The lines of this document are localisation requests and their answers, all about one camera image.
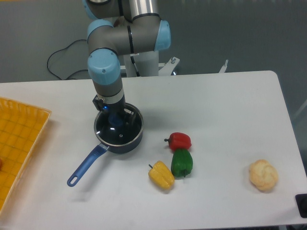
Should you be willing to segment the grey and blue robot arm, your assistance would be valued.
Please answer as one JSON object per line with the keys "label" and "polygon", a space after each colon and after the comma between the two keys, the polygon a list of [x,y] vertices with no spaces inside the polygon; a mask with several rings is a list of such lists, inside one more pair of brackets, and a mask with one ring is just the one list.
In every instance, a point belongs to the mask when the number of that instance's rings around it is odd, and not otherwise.
{"label": "grey and blue robot arm", "polygon": [[84,0],[83,6],[93,20],[87,29],[93,103],[108,114],[110,124],[121,126],[125,96],[118,57],[168,49],[170,26],[161,19],[155,0]]}

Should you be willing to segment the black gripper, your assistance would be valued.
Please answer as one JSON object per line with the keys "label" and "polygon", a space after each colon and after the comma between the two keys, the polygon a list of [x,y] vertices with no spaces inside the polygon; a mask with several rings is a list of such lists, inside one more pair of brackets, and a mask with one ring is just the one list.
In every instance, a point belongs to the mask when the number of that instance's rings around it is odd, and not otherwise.
{"label": "black gripper", "polygon": [[124,115],[125,125],[133,126],[136,119],[136,112],[134,108],[125,108],[125,97],[122,97],[116,103],[105,103],[102,99],[98,98],[98,95],[92,100],[97,111],[101,111],[102,114],[116,114],[118,116]]}

